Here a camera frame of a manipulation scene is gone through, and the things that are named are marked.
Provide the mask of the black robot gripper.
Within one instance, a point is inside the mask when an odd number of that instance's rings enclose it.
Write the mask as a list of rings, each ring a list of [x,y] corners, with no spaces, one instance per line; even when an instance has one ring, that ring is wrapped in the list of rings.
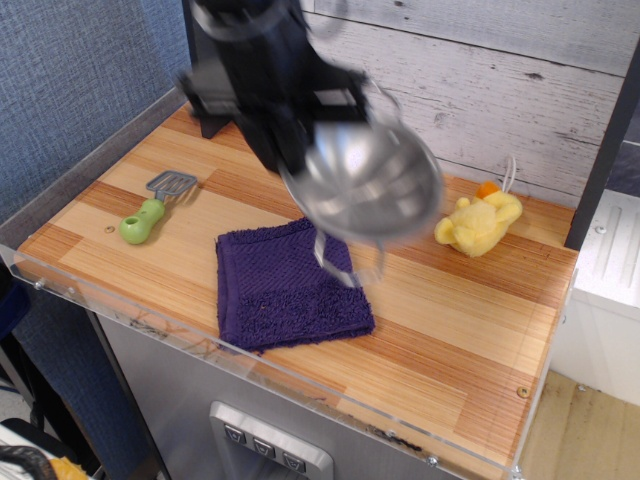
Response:
[[[301,121],[368,119],[365,74],[325,61],[297,1],[191,1],[191,19],[211,53],[178,86],[197,115],[236,117],[270,172],[304,169],[312,136]]]

